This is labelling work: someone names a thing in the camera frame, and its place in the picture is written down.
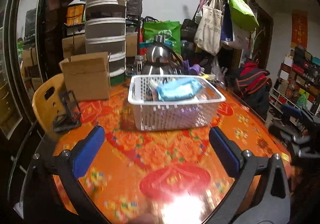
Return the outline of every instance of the basket rim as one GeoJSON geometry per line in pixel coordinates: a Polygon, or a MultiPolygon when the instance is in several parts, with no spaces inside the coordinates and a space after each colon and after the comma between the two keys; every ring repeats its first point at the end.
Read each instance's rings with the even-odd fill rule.
{"type": "Polygon", "coordinates": [[[195,75],[171,75],[171,74],[164,74],[164,75],[159,75],[159,74],[151,74],[151,75],[135,75],[132,76],[131,81],[130,81],[130,87],[129,87],[129,93],[128,93],[128,102],[132,105],[160,105],[160,106],[164,106],[164,105],[196,105],[196,104],[206,104],[206,103],[220,103],[220,102],[224,102],[226,101],[226,98],[222,95],[221,92],[218,91],[217,88],[215,88],[211,83],[209,83],[206,79],[204,79],[201,76],[195,76],[195,75]],[[210,99],[210,100],[204,100],[204,101],[198,101],[197,103],[195,103],[194,101],[173,101],[173,102],[162,102],[162,101],[135,101],[132,98],[132,89],[133,89],[133,84],[134,84],[134,80],[136,78],[151,78],[151,77],[168,77],[168,78],[182,78],[182,77],[188,77],[188,78],[199,78],[202,81],[205,81],[208,86],[215,91],[216,93],[218,93],[218,95],[220,96],[220,98],[217,99],[210,99]]]}

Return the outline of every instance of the white plastic basket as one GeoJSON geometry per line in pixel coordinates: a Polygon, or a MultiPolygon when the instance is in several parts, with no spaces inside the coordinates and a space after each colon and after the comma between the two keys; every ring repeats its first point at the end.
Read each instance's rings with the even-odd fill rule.
{"type": "Polygon", "coordinates": [[[131,78],[128,102],[133,105],[134,120],[139,130],[170,130],[203,127],[210,124],[219,103],[226,98],[207,80],[188,75],[136,75],[131,78]],[[198,99],[162,102],[152,101],[149,80],[163,82],[182,77],[197,79],[203,86],[198,99]]]}

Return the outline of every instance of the stainless steel kettle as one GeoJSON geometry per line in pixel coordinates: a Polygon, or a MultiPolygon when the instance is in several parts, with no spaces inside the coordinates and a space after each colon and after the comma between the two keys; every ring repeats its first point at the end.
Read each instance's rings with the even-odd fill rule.
{"type": "Polygon", "coordinates": [[[146,53],[146,63],[143,65],[141,74],[182,74],[182,61],[177,54],[164,44],[165,37],[161,35],[154,36],[153,44],[146,53]],[[175,56],[180,63],[177,65],[172,56],[175,56]]]}

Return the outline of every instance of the blue plastic package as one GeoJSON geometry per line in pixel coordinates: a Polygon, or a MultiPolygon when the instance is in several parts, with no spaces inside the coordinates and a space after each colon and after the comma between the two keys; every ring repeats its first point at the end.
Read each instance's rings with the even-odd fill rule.
{"type": "Polygon", "coordinates": [[[160,101],[172,102],[193,98],[202,88],[194,78],[182,78],[156,87],[160,101]]]}

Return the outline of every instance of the green shopping bag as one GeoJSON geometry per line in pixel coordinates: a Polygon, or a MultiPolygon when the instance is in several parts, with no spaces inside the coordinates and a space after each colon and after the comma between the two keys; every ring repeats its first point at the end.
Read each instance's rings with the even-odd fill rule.
{"type": "Polygon", "coordinates": [[[242,29],[253,31],[259,26],[250,7],[244,0],[229,0],[231,19],[242,29]]]}
{"type": "Polygon", "coordinates": [[[143,23],[144,41],[153,40],[155,35],[163,35],[166,41],[172,43],[172,49],[181,54],[180,26],[179,21],[145,22],[143,23]]]}

